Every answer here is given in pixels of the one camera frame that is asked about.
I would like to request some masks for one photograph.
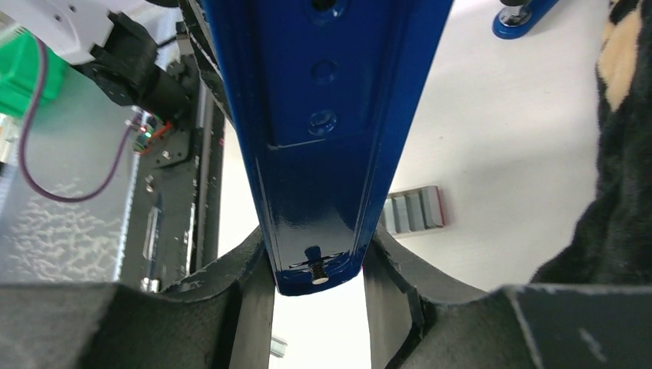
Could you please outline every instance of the black rubber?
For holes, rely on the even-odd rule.
[[[521,5],[527,5],[530,0],[501,0],[503,5],[505,6],[521,6]]]
[[[146,2],[149,2],[150,4],[162,6],[163,8],[178,8],[179,7],[179,1],[178,0],[145,0]]]

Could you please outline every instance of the glossy blue paint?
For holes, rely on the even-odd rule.
[[[451,3],[204,0],[281,294],[359,273]]]
[[[544,17],[544,15],[548,13],[550,9],[552,9],[555,4],[557,4],[558,1],[559,0],[532,0],[528,5],[532,11],[532,17],[524,24],[516,27],[507,27],[506,25],[503,25],[499,19],[499,12],[494,18],[494,23],[492,25],[494,35],[506,40],[512,40],[525,35]]]

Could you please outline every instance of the white floor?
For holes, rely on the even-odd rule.
[[[593,64],[607,0],[560,0],[515,41],[491,33],[500,8],[498,0],[455,2],[392,186],[441,186],[450,227],[401,242],[485,290],[526,282],[568,243],[591,199]],[[231,127],[223,193],[220,254],[258,223]],[[306,325],[314,317],[321,327]],[[277,368],[371,367],[361,278],[278,297],[274,334],[289,344]]]

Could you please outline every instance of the tan fur patch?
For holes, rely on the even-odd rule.
[[[636,71],[638,35],[641,27],[639,5],[613,26],[609,35],[606,36],[606,43],[597,61],[597,71],[607,85],[605,95],[612,111],[616,111],[629,95],[632,78]]]
[[[609,37],[611,37],[611,32],[614,31],[614,28],[614,23],[611,23],[611,21],[607,21],[607,24],[604,25],[604,28],[602,29],[602,45],[604,45]]]

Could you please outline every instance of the bolt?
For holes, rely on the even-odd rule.
[[[147,277],[141,279],[141,291],[143,292],[158,292],[161,287],[161,281],[158,279],[149,279]]]
[[[324,270],[324,262],[317,261],[308,266],[310,272],[312,273],[312,284],[318,285],[328,282],[328,274]]]
[[[532,11],[526,5],[506,6],[503,8],[498,18],[506,27],[517,27],[524,25],[532,18]]]

